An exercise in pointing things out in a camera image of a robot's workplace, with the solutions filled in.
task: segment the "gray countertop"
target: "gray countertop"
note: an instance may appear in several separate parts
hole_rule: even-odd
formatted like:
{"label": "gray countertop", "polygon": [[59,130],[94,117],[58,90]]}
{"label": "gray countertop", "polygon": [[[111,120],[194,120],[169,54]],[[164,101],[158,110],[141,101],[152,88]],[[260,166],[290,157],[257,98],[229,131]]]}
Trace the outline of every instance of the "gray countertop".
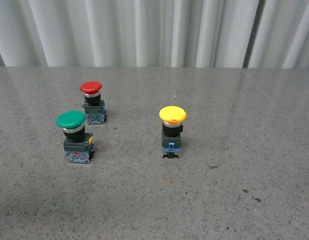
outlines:
{"label": "gray countertop", "polygon": [[[71,164],[56,118],[87,81],[107,123]],[[180,159],[161,158],[169,105]],[[309,70],[0,67],[0,239],[309,240]]]}

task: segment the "curtain fold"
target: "curtain fold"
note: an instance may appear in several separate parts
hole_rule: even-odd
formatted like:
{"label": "curtain fold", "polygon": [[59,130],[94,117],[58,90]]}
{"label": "curtain fold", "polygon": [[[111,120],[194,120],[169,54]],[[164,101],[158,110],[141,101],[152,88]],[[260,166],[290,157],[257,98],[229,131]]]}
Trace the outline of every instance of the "curtain fold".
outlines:
{"label": "curtain fold", "polygon": [[[241,68],[261,0],[0,0],[0,66]],[[309,68],[309,0],[266,0],[249,68]]]}

